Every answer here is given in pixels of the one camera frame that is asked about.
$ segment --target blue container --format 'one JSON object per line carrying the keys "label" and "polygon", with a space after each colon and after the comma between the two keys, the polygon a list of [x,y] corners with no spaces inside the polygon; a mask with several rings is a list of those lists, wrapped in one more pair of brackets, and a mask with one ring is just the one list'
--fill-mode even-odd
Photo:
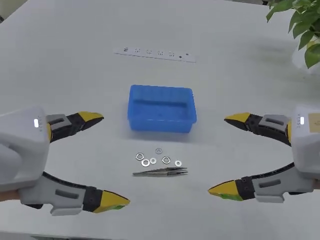
{"label": "blue container", "polygon": [[189,133],[197,121],[192,90],[132,85],[127,117],[135,131]]}

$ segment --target white table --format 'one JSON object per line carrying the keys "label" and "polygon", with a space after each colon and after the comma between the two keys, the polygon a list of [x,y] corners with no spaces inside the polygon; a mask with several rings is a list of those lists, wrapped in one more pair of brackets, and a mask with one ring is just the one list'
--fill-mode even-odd
{"label": "white table", "polygon": [[[0,112],[41,104],[48,114],[92,111],[103,122],[52,144],[45,170],[117,192],[130,205],[52,217],[18,201],[0,204],[0,231],[113,240],[308,240],[319,238],[318,192],[284,204],[209,195],[223,181],[292,161],[291,149],[223,121],[239,112],[285,114],[320,99],[319,79],[291,63],[290,13],[213,0],[29,0],[0,25]],[[189,51],[196,63],[113,54],[117,47]],[[127,121],[132,84],[194,93],[190,134],[137,134]],[[189,174],[132,177],[135,155],[162,148]]]}

